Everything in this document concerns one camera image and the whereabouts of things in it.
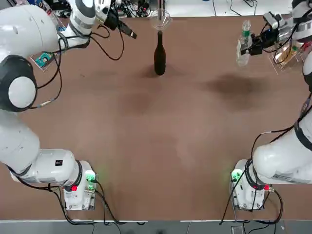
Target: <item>plastic water bottle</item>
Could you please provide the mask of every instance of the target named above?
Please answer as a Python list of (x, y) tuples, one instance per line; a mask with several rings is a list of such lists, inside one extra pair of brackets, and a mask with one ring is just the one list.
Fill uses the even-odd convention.
[(243, 31), (242, 35), (240, 36), (237, 44), (237, 58), (236, 62), (239, 66), (246, 66), (249, 60), (249, 52), (248, 50), (246, 51), (245, 54), (241, 54), (242, 50), (248, 49), (252, 43), (252, 37), (250, 34), (250, 28), (251, 28), (251, 23), (249, 20), (245, 20), (243, 22)]

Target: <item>table surface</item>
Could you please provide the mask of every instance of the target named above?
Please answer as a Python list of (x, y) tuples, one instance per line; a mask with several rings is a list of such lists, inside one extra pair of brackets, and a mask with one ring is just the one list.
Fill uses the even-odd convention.
[[(167, 71), (161, 77), (153, 71), (156, 31), (147, 19), (129, 19), (138, 37), (124, 37), (120, 61), (93, 42), (66, 52), (59, 99), (20, 117), (41, 148), (68, 149), (90, 162), (118, 219), (220, 220), (237, 161), (250, 156), (259, 133), (291, 125), (308, 95), (301, 68), (277, 75), (267, 55), (237, 67), (244, 19), (174, 19), (164, 32)], [(262, 17), (250, 20), (260, 32)], [(109, 54), (120, 53), (118, 32), (99, 41)], [(38, 83), (54, 69), (35, 68)], [(37, 101), (58, 88), (56, 79), (39, 90)], [(0, 220), (64, 219), (53, 194), (13, 182), (3, 165), (0, 176)], [(312, 219), (311, 186), (274, 187), (284, 200), (283, 219)], [(238, 218), (275, 219), (279, 203), (271, 199), (265, 210), (238, 212)], [(70, 216), (102, 219), (102, 211), (98, 201), (95, 211)], [(233, 218), (229, 208), (226, 219)]]

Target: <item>green indicator light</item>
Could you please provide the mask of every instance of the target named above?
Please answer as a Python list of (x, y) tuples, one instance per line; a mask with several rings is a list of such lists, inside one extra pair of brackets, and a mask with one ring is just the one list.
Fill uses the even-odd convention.
[(96, 179), (96, 174), (94, 173), (94, 171), (91, 171), (91, 170), (86, 171), (86, 179), (88, 181)]
[(242, 175), (241, 169), (234, 169), (231, 173), (233, 182), (237, 182)]

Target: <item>white wall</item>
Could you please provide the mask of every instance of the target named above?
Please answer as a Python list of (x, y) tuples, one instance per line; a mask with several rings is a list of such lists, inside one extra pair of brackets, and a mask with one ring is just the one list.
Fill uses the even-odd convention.
[[(241, 15), (253, 15), (254, 8), (243, 0), (232, 0), (232, 9)], [(263, 15), (268, 11), (288, 14), (292, 10), (292, 0), (258, 0), (256, 15)], [(231, 0), (214, 0), (217, 16), (235, 16), (230, 11)], [(206, 17), (214, 16), (213, 0), (166, 0), (166, 10), (173, 17)]]

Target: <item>black cable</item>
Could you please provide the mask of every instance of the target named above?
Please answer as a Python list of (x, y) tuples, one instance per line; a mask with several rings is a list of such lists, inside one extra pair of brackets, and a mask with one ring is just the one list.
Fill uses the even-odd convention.
[(113, 58), (111, 57), (106, 51), (105, 49), (101, 46), (101, 44), (96, 40), (94, 39), (94, 37), (90, 36), (90, 38), (100, 47), (100, 49), (102, 50), (102, 52), (104, 54), (106, 54), (107, 57), (109, 57), (111, 60), (113, 61), (118, 61), (119, 59), (121, 59), (122, 55), (123, 55), (123, 52), (124, 52), (124, 49), (125, 49), (125, 42), (123, 40), (123, 37), (122, 37), (122, 33), (121, 33), (121, 30), (119, 29), (119, 33), (120, 33), (120, 37), (121, 37), (121, 40), (122, 40), (122, 51), (121, 51), (121, 54), (119, 55), (119, 57), (117, 58)]
[(98, 37), (103, 38), (103, 39), (107, 39), (107, 38), (110, 37), (111, 33), (109, 32), (109, 30), (108, 30), (107, 27), (105, 27), (104, 25), (101, 25), (101, 24), (100, 24), (100, 25), (97, 27), (97, 29), (99, 29), (99, 28), (104, 28), (104, 29), (107, 31), (107, 36), (103, 36), (103, 35), (101, 35), (101, 34), (94, 33), (94, 32), (92, 32), (91, 34), (97, 35)]
[(256, 183), (255, 183), (255, 189), (254, 189), (254, 197), (253, 197), (253, 206), (252, 206), (252, 210), (251, 210), (251, 212), (253, 212), (254, 211), (254, 202), (255, 202), (255, 196), (256, 196), (256, 194), (257, 194), (257, 189), (258, 189), (258, 187), (257, 187), (258, 185), (257, 185), (257, 181), (256, 181)]
[[(53, 99), (50, 99), (49, 100), (49, 102), (53, 102), (53, 101), (55, 101), (56, 99), (58, 99), (59, 98), (59, 96), (60, 96), (60, 94), (61, 94), (61, 92), (62, 92), (62, 87), (63, 87), (63, 79), (62, 79), (62, 74), (61, 74), (61, 72), (60, 72), (60, 60), (61, 60), (61, 53), (59, 54), (59, 60), (58, 60), (58, 62), (57, 62), (57, 60), (56, 60), (56, 58), (55, 58), (55, 56), (53, 55), (53, 58), (54, 58), (54, 60), (55, 60), (55, 63), (57, 64), (57, 71), (58, 71), (58, 74), (59, 74), (59, 81), (60, 81), (60, 85), (59, 85), (59, 91), (58, 91), (58, 94), (56, 95), (56, 97), (55, 98), (53, 98)], [(53, 80), (54, 80), (54, 78), (55, 77), (53, 77), (52, 79), (50, 79), (46, 84), (44, 84), (44, 87), (46, 86), (46, 85), (48, 85), (49, 83), (51, 83)], [(38, 105), (38, 106), (32, 106), (32, 107), (29, 107), (29, 109), (37, 109), (37, 108), (39, 108), (39, 107), (41, 107), (41, 105)]]
[(96, 183), (100, 186), (100, 188), (101, 188), (101, 190), (102, 190), (102, 193), (96, 191), (96, 194), (100, 195), (100, 197), (101, 197), (102, 200), (103, 200), (103, 206), (104, 206), (103, 223), (104, 223), (105, 226), (109, 226), (110, 223), (107, 223), (107, 222), (106, 222), (106, 218), (105, 218), (105, 216), (106, 216), (106, 200), (105, 200), (105, 196), (104, 196), (104, 190), (103, 190), (103, 187), (102, 187), (102, 185), (101, 185), (100, 183), (98, 183), (97, 181), (96, 181)]
[(17, 2), (15, 0), (6, 0), (8, 4), (10, 4), (11, 6), (15, 6), (17, 4)]
[(32, 188), (32, 189), (37, 189), (37, 190), (45, 190), (45, 191), (49, 191), (49, 188), (59, 188), (59, 186), (50, 186), (50, 187), (38, 187), (38, 186), (33, 186), (31, 184), (28, 184), (26, 183), (23, 179), (21, 179), (20, 177), (17, 177), (16, 178), (19, 180), (19, 182), (29, 188)]
[[(297, 120), (297, 122), (298, 123), (300, 123), (300, 121), (305, 117), (305, 116), (307, 116), (307, 114), (312, 110), (312, 106), (310, 106), (309, 108), (308, 107), (306, 107), (307, 109), (304, 111), (304, 112), (302, 112), (302, 110), (301, 110), (301, 115), (300, 115), (300, 117), (298, 118), (298, 120)], [(288, 127), (288, 128), (286, 128), (286, 129), (284, 129), (285, 130), (285, 132), (283, 132), (282, 134), (280, 134), (280, 135), (278, 135), (277, 137), (275, 137), (272, 141), (270, 141), (270, 143), (272, 143), (272, 142), (274, 142), (274, 141), (276, 141), (276, 140), (278, 140), (278, 139), (280, 139), (282, 136), (284, 136), (286, 133), (288, 133), (291, 129), (293, 129), (293, 125), (292, 126), (290, 126), (290, 127)]]
[(255, 7), (254, 7), (254, 13), (253, 15), (255, 16), (255, 11), (257, 9), (258, 6), (258, 1), (257, 0), (243, 0), (247, 5), (249, 5), (250, 7), (254, 7), (254, 3), (255, 3)]
[(215, 0), (213, 0), (213, 6), (214, 6), (214, 16), (216, 16), (216, 12), (215, 12)]
[(281, 220), (281, 218), (282, 218), (282, 215), (283, 215), (283, 211), (284, 211), (284, 203), (283, 203), (283, 199), (282, 199), (282, 197), (281, 197), (281, 195), (276, 191), (276, 190), (274, 190), (274, 193), (278, 196), (278, 199), (279, 199), (279, 201), (280, 201), (280, 210), (279, 210), (279, 214), (278, 214), (278, 217), (276, 218), (276, 220), (274, 220), (274, 221), (262, 221), (262, 220), (257, 220), (256, 222), (257, 223), (262, 223), (262, 224), (268, 224), (268, 225), (272, 225), (272, 224), (277, 224), (280, 220)]
[(96, 227), (94, 224), (92, 224), (92, 226), (93, 226), (93, 229), (92, 229), (91, 234), (93, 234), (93, 232), (94, 232), (94, 228)]
[(62, 203), (62, 200), (61, 200), (61, 198), (60, 198), (60, 195), (58, 195), (56, 192), (53, 192), (54, 194), (55, 194), (55, 196), (58, 198), (58, 202), (59, 202), (59, 204), (60, 204), (60, 207), (61, 207), (61, 209), (62, 209), (62, 212), (63, 212), (63, 215), (64, 215), (64, 217), (65, 217), (65, 219), (67, 220), (67, 222), (69, 222), (70, 224), (72, 224), (72, 225), (94, 225), (94, 224), (96, 224), (96, 222), (75, 222), (75, 221), (72, 221), (69, 217), (68, 217), (68, 215), (67, 215), (67, 213), (66, 213), (66, 211), (65, 211), (65, 208), (64, 208), (64, 206), (63, 206), (63, 203)]
[(108, 203), (107, 203), (106, 200), (105, 200), (105, 197), (104, 197), (99, 191), (97, 191), (97, 190), (96, 190), (96, 193), (102, 197), (102, 200), (103, 200), (103, 202), (105, 202), (105, 206), (107, 207), (107, 210), (108, 210), (109, 214), (111, 215), (113, 221), (114, 221), (116, 224), (118, 224), (118, 225), (126, 224), (125, 222), (120, 222), (119, 220), (117, 220), (117, 219), (115, 218), (115, 216), (113, 215), (113, 212), (112, 212), (111, 208), (109, 207)]
[(257, 230), (265, 229), (265, 228), (267, 228), (268, 226), (269, 226), (269, 224), (266, 225), (266, 226), (264, 226), (264, 227), (262, 227), (262, 228), (255, 228), (255, 229), (252, 229), (252, 230), (250, 230), (250, 231), (248, 232), (248, 234), (250, 234), (250, 233), (252, 233), (252, 232), (254, 232), (254, 231), (257, 231)]
[(241, 180), (241, 178), (243, 177), (243, 175), (245, 174), (245, 172), (246, 172), (246, 169), (243, 171), (242, 175), (239, 177), (239, 179), (237, 180), (236, 184), (235, 184), (234, 187), (232, 188), (231, 194), (230, 194), (229, 199), (228, 199), (228, 203), (226, 204), (226, 207), (225, 207), (225, 210), (224, 210), (224, 213), (223, 213), (223, 217), (222, 217), (222, 219), (221, 219), (219, 225), (222, 225), (222, 224), (224, 223), (225, 214), (226, 214), (226, 211), (228, 210), (228, 206), (229, 206), (229, 204), (230, 204), (231, 197), (232, 197), (232, 195), (233, 195), (233, 193), (234, 193), (234, 190), (235, 190), (236, 186), (238, 185), (239, 181)]
[(238, 16), (242, 16), (240, 13), (237, 13), (235, 10), (232, 9), (233, 1), (231, 0), (230, 10), (233, 11)]
[[(301, 17), (301, 19), (305, 19), (305, 18), (308, 16), (308, 14), (310, 14), (311, 12), (312, 12), (312, 9), (308, 10), (308, 11)], [(290, 54), (291, 51), (292, 51), (292, 38), (293, 38), (293, 34), (294, 34), (295, 31), (297, 30), (299, 24), (300, 24), (300, 22), (297, 23), (297, 24), (293, 27), (292, 33), (291, 33), (291, 35), (289, 36), (289, 38), (288, 38), (282, 45), (280, 45), (280, 46), (275, 50), (274, 59), (273, 59), (273, 62), (274, 62), (275, 64), (281, 64), (281, 63), (283, 63), (283, 62), (289, 57), (289, 54)], [(277, 51), (278, 51), (279, 49), (281, 49), (284, 45), (286, 45), (286, 43), (288, 43), (289, 41), (290, 41), (290, 46), (289, 46), (289, 50), (288, 50), (288, 53), (287, 53), (286, 57), (285, 57), (282, 61), (276, 62), (275, 57), (276, 57), (276, 55), (277, 55)]]
[(262, 206), (259, 208), (259, 210), (261, 210), (261, 209), (264, 207), (265, 203), (267, 202), (267, 200), (268, 200), (268, 198), (269, 198), (269, 195), (270, 195), (270, 193), (268, 192), (268, 194), (267, 194), (267, 196), (265, 197), (265, 199), (263, 200)]
[[(59, 48), (59, 50), (55, 51), (55, 52), (51, 52), (51, 53), (46, 52), (46, 53), (52, 54), (52, 56), (54, 58), (54, 61), (55, 61), (56, 65), (57, 65), (57, 70), (55, 71), (55, 73), (52, 76), (52, 78), (50, 78), (50, 80), (48, 82), (46, 82), (44, 85), (38, 86), (38, 89), (44, 88), (45, 86), (49, 85), (55, 79), (55, 77), (57, 76), (57, 74), (60, 71), (60, 64), (61, 64), (61, 61), (62, 61), (62, 51), (65, 51), (65, 49), (64, 50), (61, 49), (60, 41), (62, 40), (64, 42), (64, 44), (66, 44), (64, 40), (72, 39), (72, 38), (79, 38), (79, 36), (65, 37), (64, 39), (63, 38), (59, 38), (58, 39), (58, 48)], [(56, 61), (56, 58), (55, 58), (55, 54), (56, 53), (59, 53), (58, 62)]]
[(99, 191), (97, 191), (97, 190), (96, 190), (96, 193), (99, 194), (99, 195), (102, 197), (103, 202), (104, 202), (104, 205), (107, 207), (108, 212), (109, 212), (109, 214), (111, 215), (113, 221), (114, 221), (116, 224), (119, 224), (119, 225), (126, 224), (126, 223), (124, 223), (124, 222), (120, 222), (119, 220), (117, 220), (117, 219), (114, 217), (114, 215), (113, 215), (113, 213), (112, 213), (112, 211), (111, 211), (111, 209), (110, 209), (108, 203), (107, 203), (106, 200), (105, 200), (104, 189), (103, 189), (101, 183), (98, 182), (97, 180), (94, 180), (94, 181), (91, 181), (91, 182), (94, 182), (94, 183), (96, 183), (96, 184), (98, 184), (98, 185), (100, 186), (101, 191), (102, 191), (102, 194), (101, 194)]
[(72, 12), (71, 8), (69, 8), (69, 9), (59, 9), (58, 10), (59, 17), (60, 18), (65, 18), (65, 19), (70, 17), (71, 12)]

